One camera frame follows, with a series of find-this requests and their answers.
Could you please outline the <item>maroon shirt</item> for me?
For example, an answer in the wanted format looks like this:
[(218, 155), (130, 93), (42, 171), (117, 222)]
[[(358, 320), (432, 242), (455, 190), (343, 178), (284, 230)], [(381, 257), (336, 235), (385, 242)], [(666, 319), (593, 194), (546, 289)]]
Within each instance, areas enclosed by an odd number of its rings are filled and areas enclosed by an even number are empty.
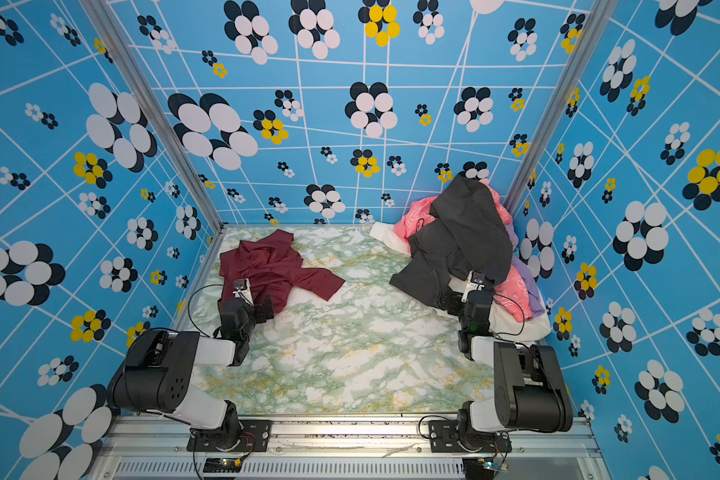
[(237, 248), (221, 253), (219, 275), (224, 283), (218, 307), (233, 297), (234, 282), (240, 279), (249, 280), (253, 303), (269, 298), (275, 314), (286, 307), (294, 287), (330, 300), (345, 281), (328, 269), (304, 267), (301, 255), (292, 248), (293, 240), (292, 233), (278, 229), (255, 242), (242, 240)]

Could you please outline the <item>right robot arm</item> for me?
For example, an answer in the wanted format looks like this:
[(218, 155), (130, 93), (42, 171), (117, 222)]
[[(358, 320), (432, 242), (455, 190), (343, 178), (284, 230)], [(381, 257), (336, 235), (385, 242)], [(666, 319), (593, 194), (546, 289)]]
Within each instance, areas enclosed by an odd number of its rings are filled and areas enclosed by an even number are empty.
[(459, 322), (458, 348), (493, 371), (493, 394), (467, 401), (457, 412), (457, 442), (468, 452), (509, 450), (512, 431), (567, 432), (574, 411), (557, 354), (535, 342), (548, 331), (535, 319), (518, 321), (490, 290), (448, 293), (447, 313)]

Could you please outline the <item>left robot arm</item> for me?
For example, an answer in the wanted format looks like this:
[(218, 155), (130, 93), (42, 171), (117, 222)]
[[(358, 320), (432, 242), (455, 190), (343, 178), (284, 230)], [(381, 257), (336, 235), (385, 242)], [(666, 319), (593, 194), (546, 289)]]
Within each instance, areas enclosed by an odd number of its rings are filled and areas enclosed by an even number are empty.
[(110, 403), (133, 413), (162, 414), (189, 428), (189, 452), (263, 452), (271, 423), (242, 421), (236, 405), (191, 384), (198, 366), (239, 367), (256, 325), (274, 317), (269, 297), (259, 304), (234, 296), (222, 304), (221, 325), (198, 331), (150, 329), (129, 347), (108, 386)]

